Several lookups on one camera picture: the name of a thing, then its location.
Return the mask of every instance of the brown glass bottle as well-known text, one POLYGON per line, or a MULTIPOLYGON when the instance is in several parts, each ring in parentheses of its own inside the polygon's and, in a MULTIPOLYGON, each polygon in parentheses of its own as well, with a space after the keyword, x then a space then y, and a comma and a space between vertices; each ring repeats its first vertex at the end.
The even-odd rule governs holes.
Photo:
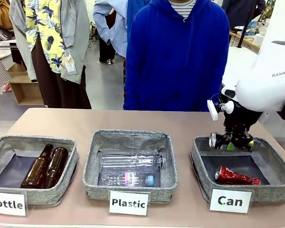
POLYGON ((47 144, 38 158, 35 159, 30 167, 26 177, 24 178, 22 189, 41 189, 43 188, 50 156, 53 149, 52 144, 47 144))
POLYGON ((57 147, 53 151, 52 160, 46 173, 45 189, 50 189, 57 184, 66 164, 67 157, 68 151, 64 147, 57 147))

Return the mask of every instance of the sign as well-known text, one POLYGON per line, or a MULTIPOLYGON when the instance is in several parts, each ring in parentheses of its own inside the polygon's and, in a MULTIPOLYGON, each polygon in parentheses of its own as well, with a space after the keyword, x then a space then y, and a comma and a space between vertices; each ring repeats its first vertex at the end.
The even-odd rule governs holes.
POLYGON ((210 210, 247 213, 251 191, 213 189, 210 210))
POLYGON ((0 214, 26 216, 25 195, 0 192, 0 214))
POLYGON ((148 194, 111 191, 109 212, 129 215, 146 215, 148 198, 148 194))

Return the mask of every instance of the bottle label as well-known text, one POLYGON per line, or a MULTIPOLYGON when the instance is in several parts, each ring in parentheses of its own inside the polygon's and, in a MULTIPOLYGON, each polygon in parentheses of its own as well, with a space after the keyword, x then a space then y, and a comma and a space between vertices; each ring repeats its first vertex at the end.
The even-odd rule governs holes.
POLYGON ((135 175, 133 172, 124 173, 124 185, 126 187, 134 187, 135 175))

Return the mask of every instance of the wooden shelf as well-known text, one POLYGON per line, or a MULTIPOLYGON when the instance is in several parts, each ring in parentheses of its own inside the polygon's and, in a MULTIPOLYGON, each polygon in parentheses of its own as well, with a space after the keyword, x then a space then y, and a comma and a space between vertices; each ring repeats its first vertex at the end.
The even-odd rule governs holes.
POLYGON ((18 105, 44 105, 40 97, 24 97, 18 105))
POLYGON ((29 76, 26 74, 24 75, 22 72, 19 72, 19 75, 15 75, 9 83, 38 83, 38 82, 31 82, 29 76))
POLYGON ((19 105, 44 105, 38 82, 31 82, 24 66, 14 64, 8 72, 15 99, 19 105))
MULTIPOLYGON (((237 38, 237 39, 241 39, 241 36, 240 36, 239 34, 235 33, 235 32, 230 32, 229 34, 230 34, 232 37, 235 37, 235 38, 237 38)), ((244 42, 245 44, 251 46, 252 48, 257 49, 257 50, 260 50, 260 48, 261 48, 260 46, 253 44, 253 40, 244 38, 243 42, 244 42)))

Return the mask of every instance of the tabletop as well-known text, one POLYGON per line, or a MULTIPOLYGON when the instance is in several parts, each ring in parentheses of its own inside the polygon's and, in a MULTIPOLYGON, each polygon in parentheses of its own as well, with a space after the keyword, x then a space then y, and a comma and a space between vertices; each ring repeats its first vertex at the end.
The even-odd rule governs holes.
MULTIPOLYGON (((76 227, 285 227, 285 203, 254 205, 248 214, 209 211, 209 205, 203 199, 192 173, 189 153, 194 137, 209 135, 211 132, 223 133, 223 121, 222 115, 218 121, 212 121, 209 113, 29 109, 8 134, 73 139, 77 142, 80 154, 78 169, 60 205, 30 208, 26 218, 0 215, 0 223, 76 227), (82 183, 82 173, 91 136, 97 129, 162 131, 170 134, 179 176, 172 201, 168 204, 151 204, 147 216, 137 217, 109 214, 108 201, 88 199, 82 183)), ((265 138, 285 159, 283 149, 260 123, 253 125, 250 133, 265 138)))

